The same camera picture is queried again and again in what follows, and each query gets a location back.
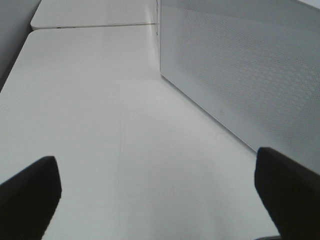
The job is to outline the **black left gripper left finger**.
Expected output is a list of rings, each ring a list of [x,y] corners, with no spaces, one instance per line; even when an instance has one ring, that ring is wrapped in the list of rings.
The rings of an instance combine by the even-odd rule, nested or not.
[[[62,195],[56,158],[45,156],[0,185],[0,238],[40,240]]]

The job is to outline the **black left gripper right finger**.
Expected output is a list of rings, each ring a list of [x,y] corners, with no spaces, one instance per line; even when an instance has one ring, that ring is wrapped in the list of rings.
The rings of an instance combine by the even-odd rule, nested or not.
[[[270,147],[260,147],[255,189],[283,240],[320,238],[320,176]]]

